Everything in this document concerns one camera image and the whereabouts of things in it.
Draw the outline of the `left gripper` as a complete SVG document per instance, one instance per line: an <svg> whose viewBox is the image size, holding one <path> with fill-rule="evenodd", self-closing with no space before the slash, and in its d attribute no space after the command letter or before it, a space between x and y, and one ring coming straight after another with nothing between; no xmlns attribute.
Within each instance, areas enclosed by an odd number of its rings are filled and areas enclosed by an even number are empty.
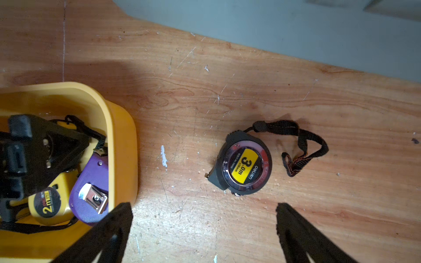
<svg viewBox="0 0 421 263"><path fill-rule="evenodd" d="M22 201L76 168L90 138L35 115L12 115L1 133L1 219L15 222Z"/></svg>

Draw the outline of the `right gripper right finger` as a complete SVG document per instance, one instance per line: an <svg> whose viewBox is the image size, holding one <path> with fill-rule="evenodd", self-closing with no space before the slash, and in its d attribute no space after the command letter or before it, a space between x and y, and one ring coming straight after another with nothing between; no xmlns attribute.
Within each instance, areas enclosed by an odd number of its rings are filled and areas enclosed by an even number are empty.
<svg viewBox="0 0 421 263"><path fill-rule="evenodd" d="M288 263L354 263L355 259L287 203L276 208L277 235Z"/></svg>

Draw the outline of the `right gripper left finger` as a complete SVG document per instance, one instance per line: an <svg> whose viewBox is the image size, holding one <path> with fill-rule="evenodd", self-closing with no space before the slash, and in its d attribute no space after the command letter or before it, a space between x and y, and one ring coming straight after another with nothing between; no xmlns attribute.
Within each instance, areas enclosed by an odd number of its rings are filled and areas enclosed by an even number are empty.
<svg viewBox="0 0 421 263"><path fill-rule="evenodd" d="M130 203L121 203L91 228L54 263L120 263L123 259L133 214Z"/></svg>

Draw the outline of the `purple tape measure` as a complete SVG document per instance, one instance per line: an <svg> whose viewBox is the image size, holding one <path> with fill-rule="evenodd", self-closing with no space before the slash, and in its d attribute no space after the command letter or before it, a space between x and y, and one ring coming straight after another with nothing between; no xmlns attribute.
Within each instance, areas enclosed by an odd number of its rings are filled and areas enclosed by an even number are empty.
<svg viewBox="0 0 421 263"><path fill-rule="evenodd" d="M69 206L74 216L94 226L108 214L108 156L92 154L71 190Z"/></svg>

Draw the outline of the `small yellow 2m tape measure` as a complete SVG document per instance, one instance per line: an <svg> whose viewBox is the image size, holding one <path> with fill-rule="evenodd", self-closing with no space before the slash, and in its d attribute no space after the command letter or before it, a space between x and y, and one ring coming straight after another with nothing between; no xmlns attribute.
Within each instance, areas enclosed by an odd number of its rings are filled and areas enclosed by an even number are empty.
<svg viewBox="0 0 421 263"><path fill-rule="evenodd" d="M77 178L77 170L62 172L44 190L31 195L28 204L32 217L46 226L59 225L71 220L73 213L69 199Z"/></svg>

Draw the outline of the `yellow plastic storage box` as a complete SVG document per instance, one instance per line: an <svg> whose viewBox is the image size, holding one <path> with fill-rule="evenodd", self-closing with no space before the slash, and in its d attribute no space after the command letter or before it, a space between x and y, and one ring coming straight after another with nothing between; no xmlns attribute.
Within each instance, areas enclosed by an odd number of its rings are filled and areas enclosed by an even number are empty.
<svg viewBox="0 0 421 263"><path fill-rule="evenodd" d="M138 193L136 126L130 114L105 100L93 88L76 82L1 88L1 130L7 118L32 114L45 119L75 115L86 126L106 135L109 150L111 209L120 203L134 204ZM1 262L49 263L91 227L77 222L67 229L26 235L1 231Z"/></svg>

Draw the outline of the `round black tape measure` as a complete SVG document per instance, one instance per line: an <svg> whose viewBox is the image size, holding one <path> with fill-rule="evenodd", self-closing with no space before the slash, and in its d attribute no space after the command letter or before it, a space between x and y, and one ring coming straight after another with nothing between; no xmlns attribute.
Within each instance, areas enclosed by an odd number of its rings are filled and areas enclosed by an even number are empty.
<svg viewBox="0 0 421 263"><path fill-rule="evenodd" d="M287 152L281 155L289 177L296 176L314 158L329 152L327 142L319 135L301 129L290 120L275 122L256 121L245 130L236 130L226 136L216 163L205 178L222 191L229 190L235 196L250 195L261 190L268 182L273 160L264 142L249 134L272 133L297 137L297 145L303 154L294 159Z"/></svg>

